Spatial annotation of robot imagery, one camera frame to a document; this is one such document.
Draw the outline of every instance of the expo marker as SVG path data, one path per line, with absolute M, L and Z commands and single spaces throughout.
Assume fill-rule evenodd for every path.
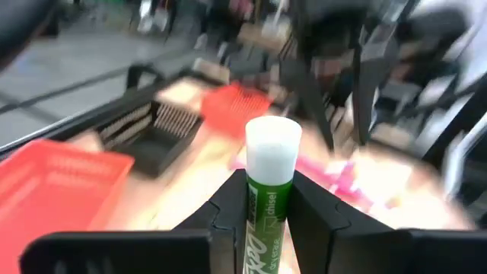
M 302 129 L 288 118 L 262 116 L 245 131 L 249 201 L 243 273 L 276 274 Z

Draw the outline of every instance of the black plastic holder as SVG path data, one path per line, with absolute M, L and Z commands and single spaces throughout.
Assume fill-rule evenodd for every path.
M 106 150 L 130 155 L 134 168 L 159 177 L 191 144 L 202 125 L 198 113 L 150 101 L 97 128 Z

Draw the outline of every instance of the floor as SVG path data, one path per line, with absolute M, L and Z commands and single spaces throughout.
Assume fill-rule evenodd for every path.
M 153 62 L 170 75 L 198 57 L 215 59 L 179 33 L 165 43 L 82 18 L 56 39 L 35 41 L 0 75 L 0 147 L 120 97 L 133 62 Z

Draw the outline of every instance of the red plastic basket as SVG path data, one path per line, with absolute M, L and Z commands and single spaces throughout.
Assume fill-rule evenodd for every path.
M 208 92 L 203 98 L 205 124 L 233 138 L 245 136 L 245 125 L 262 116 L 271 105 L 262 91 L 243 88 L 238 83 Z
M 103 230 L 133 160 L 38 140 L 0 164 L 0 265 L 19 273 L 18 257 L 55 231 Z

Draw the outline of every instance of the table surface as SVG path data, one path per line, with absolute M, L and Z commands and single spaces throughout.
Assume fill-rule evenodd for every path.
M 183 79 L 160 91 L 156 98 L 198 111 L 209 88 L 202 82 Z M 315 126 L 301 125 L 300 156 L 318 163 L 323 170 L 344 163 L 344 157 L 327 151 Z M 80 134 L 70 142 L 88 151 L 102 150 L 94 132 Z M 245 162 L 244 152 L 242 141 L 229 139 L 203 124 L 191 146 L 159 178 L 149 179 L 136 172 L 130 174 L 107 229 L 174 228 L 229 178 L 235 161 Z M 442 199 L 438 176 L 431 169 L 391 153 L 367 147 L 351 157 L 361 189 L 375 199 L 394 204 L 393 209 L 372 209 L 369 215 L 392 228 L 474 229 L 458 205 Z M 288 230 L 281 268 L 282 272 L 299 272 Z

